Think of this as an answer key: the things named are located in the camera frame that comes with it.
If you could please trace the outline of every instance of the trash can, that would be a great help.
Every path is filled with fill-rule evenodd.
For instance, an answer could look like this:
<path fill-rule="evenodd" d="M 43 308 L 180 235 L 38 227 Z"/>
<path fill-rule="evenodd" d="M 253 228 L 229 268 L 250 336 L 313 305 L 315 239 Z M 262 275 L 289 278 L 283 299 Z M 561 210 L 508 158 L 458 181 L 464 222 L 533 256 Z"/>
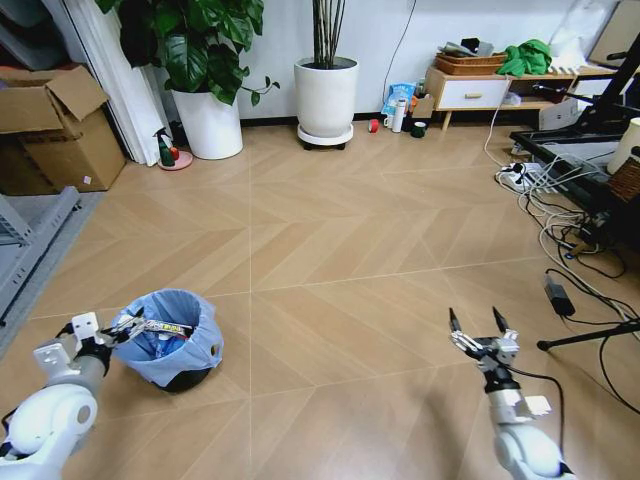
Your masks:
<path fill-rule="evenodd" d="M 138 312 L 146 319 L 193 327 L 186 339 L 163 344 L 158 333 L 145 331 L 115 348 L 116 358 L 160 389 L 188 390 L 222 361 L 224 341 L 214 320 L 215 307 L 198 295 L 177 289 L 149 293 L 124 308 L 111 325 L 124 314 Z"/>

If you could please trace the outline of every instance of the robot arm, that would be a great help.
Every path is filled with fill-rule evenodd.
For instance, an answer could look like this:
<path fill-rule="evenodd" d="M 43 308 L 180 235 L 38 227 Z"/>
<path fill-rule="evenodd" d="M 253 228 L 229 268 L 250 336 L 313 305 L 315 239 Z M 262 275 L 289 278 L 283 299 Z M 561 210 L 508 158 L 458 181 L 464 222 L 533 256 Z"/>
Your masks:
<path fill-rule="evenodd" d="M 575 479 L 556 443 L 529 424 L 551 408 L 544 397 L 522 396 L 508 369 L 519 350 L 518 333 L 509 329 L 495 307 L 493 313 L 502 337 L 471 338 L 460 329 L 452 309 L 449 325 L 453 344 L 476 360 L 484 374 L 498 461 L 514 480 Z"/>
<path fill-rule="evenodd" d="M 0 480 L 61 478 L 65 462 L 96 419 L 96 395 L 113 348 L 145 326 L 141 316 L 127 316 L 116 327 L 100 331 L 96 315 L 85 313 L 36 348 L 33 353 L 48 376 L 47 384 L 22 402 L 11 418 L 0 447 Z"/>

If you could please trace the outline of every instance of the white flower pot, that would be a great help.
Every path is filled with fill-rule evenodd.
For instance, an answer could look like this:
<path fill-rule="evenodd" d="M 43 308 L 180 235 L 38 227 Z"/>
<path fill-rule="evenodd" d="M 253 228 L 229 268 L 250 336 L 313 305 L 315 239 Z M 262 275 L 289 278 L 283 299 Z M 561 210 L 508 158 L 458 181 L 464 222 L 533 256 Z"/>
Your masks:
<path fill-rule="evenodd" d="M 172 90 L 191 152 L 199 158 L 218 160 L 242 150 L 238 100 L 229 106 L 212 93 Z"/>
<path fill-rule="evenodd" d="M 303 58 L 294 66 L 298 121 L 314 137 L 341 137 L 351 129 L 358 62 L 336 57 L 335 64 L 342 68 L 319 70 L 305 66 L 312 62 L 313 58 Z"/>

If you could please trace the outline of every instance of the green bottle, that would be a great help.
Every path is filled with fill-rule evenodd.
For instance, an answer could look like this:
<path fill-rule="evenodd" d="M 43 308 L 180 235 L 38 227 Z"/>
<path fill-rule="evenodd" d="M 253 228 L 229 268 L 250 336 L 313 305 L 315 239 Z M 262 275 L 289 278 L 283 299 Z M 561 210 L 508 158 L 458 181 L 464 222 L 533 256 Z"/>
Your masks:
<path fill-rule="evenodd" d="M 164 141 L 164 138 L 162 138 L 162 135 L 168 136 L 164 127 L 158 130 L 153 135 L 158 140 L 158 149 L 160 150 L 160 163 L 162 163 L 164 167 L 173 167 L 175 166 L 176 162 L 173 160 L 173 155 L 171 155 L 169 146 Z"/>

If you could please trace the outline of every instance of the plastic bag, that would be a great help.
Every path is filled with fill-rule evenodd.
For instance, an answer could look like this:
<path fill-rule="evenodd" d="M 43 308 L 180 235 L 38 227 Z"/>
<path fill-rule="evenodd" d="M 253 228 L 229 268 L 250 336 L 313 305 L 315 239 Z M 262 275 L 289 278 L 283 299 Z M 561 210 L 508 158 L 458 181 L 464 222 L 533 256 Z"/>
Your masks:
<path fill-rule="evenodd" d="M 393 115 L 396 112 L 396 104 L 401 98 L 404 98 L 407 105 L 410 105 L 415 90 L 415 83 L 392 83 L 389 85 L 389 96 L 382 107 L 382 114 Z"/>
<path fill-rule="evenodd" d="M 186 290 L 158 290 L 133 301 L 111 321 L 111 325 L 115 325 L 121 315 L 134 315 L 140 308 L 144 308 L 145 318 L 194 327 L 193 334 L 184 343 L 172 342 L 177 343 L 173 347 L 177 349 L 165 350 L 166 355 L 162 358 L 156 358 L 160 340 L 152 332 L 143 332 L 116 347 L 116 358 L 149 382 L 166 387 L 181 372 L 208 371 L 222 361 L 224 341 L 214 320 L 215 307 L 203 298 Z"/>

